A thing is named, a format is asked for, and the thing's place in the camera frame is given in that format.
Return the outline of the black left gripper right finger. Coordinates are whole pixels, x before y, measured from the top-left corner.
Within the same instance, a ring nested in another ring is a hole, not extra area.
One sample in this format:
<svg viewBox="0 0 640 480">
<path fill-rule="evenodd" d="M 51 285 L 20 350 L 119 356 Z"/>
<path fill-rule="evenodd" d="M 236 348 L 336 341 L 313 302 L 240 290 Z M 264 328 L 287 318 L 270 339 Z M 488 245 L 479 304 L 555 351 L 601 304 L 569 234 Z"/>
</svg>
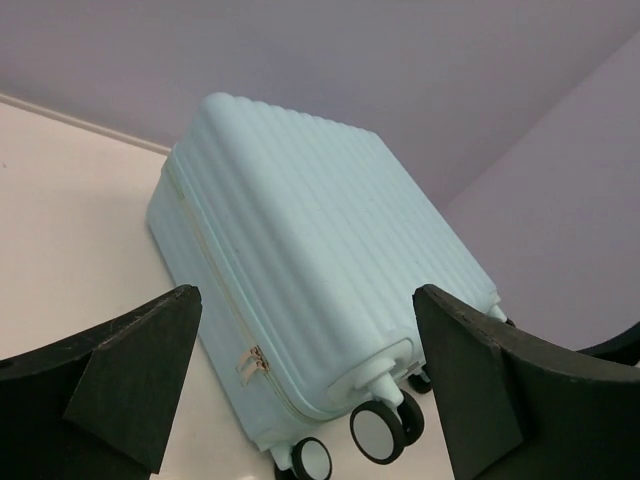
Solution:
<svg viewBox="0 0 640 480">
<path fill-rule="evenodd" d="M 458 479 L 635 479 L 639 330 L 570 350 L 434 285 L 413 296 Z"/>
</svg>

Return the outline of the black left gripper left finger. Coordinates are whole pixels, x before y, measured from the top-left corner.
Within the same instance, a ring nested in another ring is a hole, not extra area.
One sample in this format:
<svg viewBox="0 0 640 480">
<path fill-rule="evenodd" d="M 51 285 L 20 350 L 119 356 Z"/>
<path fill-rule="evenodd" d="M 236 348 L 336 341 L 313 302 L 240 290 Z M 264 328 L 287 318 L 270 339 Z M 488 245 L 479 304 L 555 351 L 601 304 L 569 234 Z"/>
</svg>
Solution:
<svg viewBox="0 0 640 480">
<path fill-rule="evenodd" d="M 4 479 L 148 479 L 167 449 L 202 313 L 181 285 L 1 362 Z"/>
</svg>

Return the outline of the light blue hard-shell suitcase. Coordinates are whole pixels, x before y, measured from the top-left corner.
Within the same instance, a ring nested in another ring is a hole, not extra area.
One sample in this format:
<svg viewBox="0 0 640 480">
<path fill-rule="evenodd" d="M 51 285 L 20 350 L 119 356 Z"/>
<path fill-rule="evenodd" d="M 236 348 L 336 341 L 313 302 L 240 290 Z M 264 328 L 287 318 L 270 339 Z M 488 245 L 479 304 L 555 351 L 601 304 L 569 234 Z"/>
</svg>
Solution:
<svg viewBox="0 0 640 480">
<path fill-rule="evenodd" d="M 424 430 L 413 307 L 432 284 L 498 321 L 495 283 L 374 132 L 228 93 L 200 103 L 146 214 L 245 436 L 278 479 L 328 479 L 347 418 L 387 465 Z"/>
</svg>

